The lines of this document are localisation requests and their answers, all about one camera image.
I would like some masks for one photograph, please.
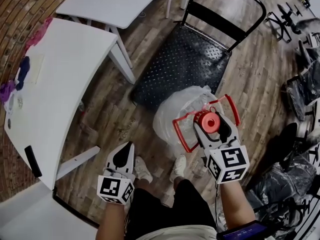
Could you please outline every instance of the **black textured platform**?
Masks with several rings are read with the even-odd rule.
[[[174,92],[208,85],[214,94],[231,54],[200,30],[178,23],[145,68],[131,99],[156,111]]]

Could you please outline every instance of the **tabletop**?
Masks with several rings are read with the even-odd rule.
[[[57,14],[77,16],[126,29],[152,0],[65,0]]]
[[[51,190],[79,102],[116,41],[115,34],[55,18],[26,53],[30,58],[43,55],[43,62],[36,84],[25,82],[15,95],[22,107],[13,106],[13,113],[6,114],[4,129],[29,167],[25,148],[31,145],[42,173],[39,179]]]

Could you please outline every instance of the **white shirt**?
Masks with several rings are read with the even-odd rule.
[[[216,240],[217,232],[211,226],[184,225],[162,228],[145,234],[137,240]],[[272,236],[266,240],[275,240]]]

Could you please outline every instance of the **black shorts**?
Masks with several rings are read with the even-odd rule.
[[[175,191],[173,207],[141,188],[136,188],[127,217],[125,240],[135,240],[148,233],[169,227],[206,225],[216,227],[207,202],[194,185],[182,180]]]

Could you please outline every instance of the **person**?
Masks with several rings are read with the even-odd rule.
[[[145,162],[135,158],[137,188],[127,215],[124,205],[107,203],[96,240],[212,240],[215,220],[207,202],[193,184],[184,178],[186,157],[179,156],[170,174],[175,190],[172,208],[152,195],[153,180]],[[223,212],[228,229],[256,219],[238,181],[220,185]]]

